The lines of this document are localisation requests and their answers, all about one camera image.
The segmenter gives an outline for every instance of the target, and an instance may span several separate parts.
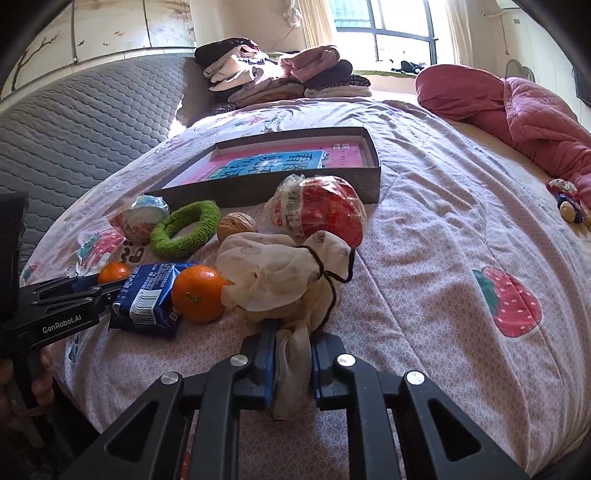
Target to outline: drawstring bag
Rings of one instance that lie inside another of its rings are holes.
[[[275,338],[274,419],[292,419],[309,403],[310,335],[339,306],[354,258],[353,248],[325,231],[302,245],[287,235],[237,233],[219,248],[216,267],[232,283],[223,288],[222,303],[241,308],[250,322],[281,319]]]

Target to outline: black string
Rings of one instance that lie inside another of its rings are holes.
[[[342,278],[334,272],[324,270],[324,264],[322,263],[322,260],[320,259],[320,257],[316,253],[316,251],[311,246],[296,245],[295,248],[305,248],[306,250],[308,250],[308,252],[311,253],[312,257],[314,258],[314,260],[316,260],[316,263],[318,263],[318,267],[320,268],[320,278],[324,277],[326,279],[326,281],[330,285],[330,291],[333,294],[333,299],[330,302],[328,309],[326,310],[326,315],[324,315],[324,318],[322,319],[322,322],[320,322],[320,325],[318,325],[318,327],[315,328],[314,332],[312,332],[312,335],[316,335],[317,333],[319,333],[322,330],[324,325],[326,325],[326,323],[329,321],[330,314],[332,313],[332,310],[334,309],[334,307],[336,305],[336,288],[335,288],[335,284],[333,284],[333,281],[331,280],[331,278],[334,278],[336,281],[341,282],[341,283],[349,283],[351,281],[351,279],[353,278],[353,264],[355,263],[355,249],[352,248],[349,251],[349,268],[348,268],[347,278]]]

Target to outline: hand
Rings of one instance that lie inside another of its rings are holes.
[[[48,370],[51,360],[49,352],[46,349],[41,351],[40,361],[43,372],[31,384],[31,391],[35,395],[39,407],[27,410],[26,412],[18,412],[14,402],[11,402],[8,398],[6,389],[14,378],[12,362],[10,359],[0,359],[0,429],[12,426],[19,414],[31,416],[43,413],[44,407],[47,407],[53,402],[53,379]]]

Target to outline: mandarin orange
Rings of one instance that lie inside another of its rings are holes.
[[[225,285],[225,278],[215,268],[193,265],[174,280],[171,299],[175,309],[187,320],[213,322],[225,310],[221,300]]]
[[[131,270],[132,269],[123,262],[107,263],[100,271],[97,283],[102,285],[103,283],[110,283],[112,281],[122,280],[123,278],[129,278]]]

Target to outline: wall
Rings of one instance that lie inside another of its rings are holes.
[[[496,73],[505,76],[510,59],[531,68],[539,85],[560,95],[579,122],[591,130],[591,108],[576,96],[573,66],[548,32],[522,10],[507,10],[502,17],[490,19],[496,56]]]
[[[487,72],[496,72],[495,45],[492,24],[484,15],[501,12],[496,0],[466,0],[468,25],[472,39],[474,67]]]
[[[194,47],[193,28],[188,0],[75,0],[31,42],[0,98],[130,51]]]
[[[189,0],[197,46],[242,36],[233,0]]]
[[[229,0],[238,20],[240,35],[254,40],[264,51],[303,50],[306,47],[301,28],[292,28],[282,17],[284,0]]]

